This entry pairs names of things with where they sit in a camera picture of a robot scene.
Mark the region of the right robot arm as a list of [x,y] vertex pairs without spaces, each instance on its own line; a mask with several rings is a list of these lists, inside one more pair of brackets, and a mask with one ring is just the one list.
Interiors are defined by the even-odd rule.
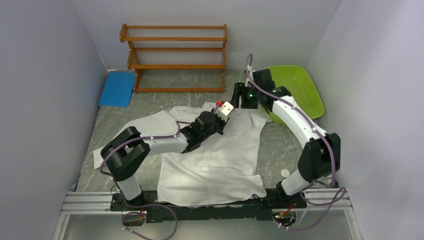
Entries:
[[341,139],[318,126],[298,105],[292,93],[284,86],[276,86],[269,69],[259,71],[247,68],[245,83],[234,85],[231,104],[235,108],[256,109],[263,106],[278,116],[297,137],[302,153],[297,169],[277,184],[275,202],[282,208],[293,203],[296,194],[331,176],[331,188],[340,169]]

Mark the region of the white round brooch backing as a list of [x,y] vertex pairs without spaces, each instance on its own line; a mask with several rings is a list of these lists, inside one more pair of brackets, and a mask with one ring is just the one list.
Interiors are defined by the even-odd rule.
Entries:
[[283,178],[288,178],[290,175],[291,175],[291,173],[290,173],[290,171],[288,170],[288,169],[285,169],[285,168],[283,168],[281,171],[280,171],[280,175],[283,177]]

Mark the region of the white shirt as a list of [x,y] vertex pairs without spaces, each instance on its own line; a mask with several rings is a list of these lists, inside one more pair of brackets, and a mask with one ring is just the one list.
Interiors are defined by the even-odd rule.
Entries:
[[164,153],[158,201],[191,207],[265,197],[255,171],[260,134],[270,120],[262,108],[234,109],[223,134],[213,134],[189,153]]

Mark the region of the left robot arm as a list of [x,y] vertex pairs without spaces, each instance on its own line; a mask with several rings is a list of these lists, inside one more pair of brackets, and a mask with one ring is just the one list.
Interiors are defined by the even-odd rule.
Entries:
[[146,157],[158,154],[190,153],[214,134],[222,135],[230,118],[229,107],[203,111],[193,122],[176,121],[177,131],[169,135],[142,135],[136,127],[130,126],[119,133],[101,151],[103,161],[100,172],[116,182],[123,195],[123,203],[130,210],[137,210],[143,204],[144,193],[135,173]]

